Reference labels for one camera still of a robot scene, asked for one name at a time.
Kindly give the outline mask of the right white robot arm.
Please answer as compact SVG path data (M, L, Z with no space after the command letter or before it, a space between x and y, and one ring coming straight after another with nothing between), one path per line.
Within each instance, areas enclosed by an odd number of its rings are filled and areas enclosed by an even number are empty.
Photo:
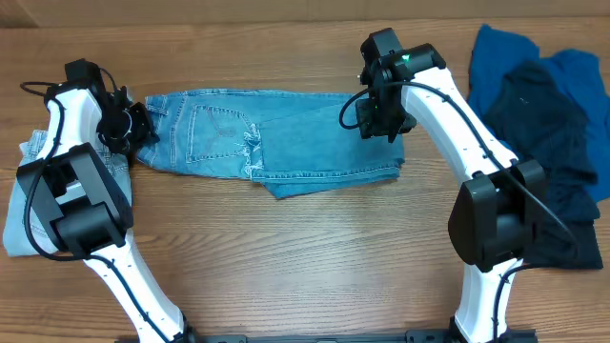
M392 29L362 43L365 91L354 96L362 138L394 142L415 126L427 131L460 184L448 219L464 263L461 298L448 328L406 332L408 342L535 342L533 330L505 319L517 272L543 223L542 166L521 162L481 123L459 93L445 60L430 44L401 46Z

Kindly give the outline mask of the medium blue denim jeans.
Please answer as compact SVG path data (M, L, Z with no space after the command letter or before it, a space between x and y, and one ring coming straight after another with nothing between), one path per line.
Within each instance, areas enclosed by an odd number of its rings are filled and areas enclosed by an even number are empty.
M340 127L347 93L199 89L147 97L158 142L137 154L165 172L258 183L276 198L396 179L402 141Z

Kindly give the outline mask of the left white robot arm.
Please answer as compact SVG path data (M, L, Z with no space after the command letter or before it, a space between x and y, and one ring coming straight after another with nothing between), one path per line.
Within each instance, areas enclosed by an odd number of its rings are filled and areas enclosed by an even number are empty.
M34 161L18 168L25 234L49 260L82 261L109 287L140 342L195 342L196 330L164 294L137 249L132 206L98 151L129 155L158 137L144 105L86 59L65 66L63 83L41 92L51 116Z

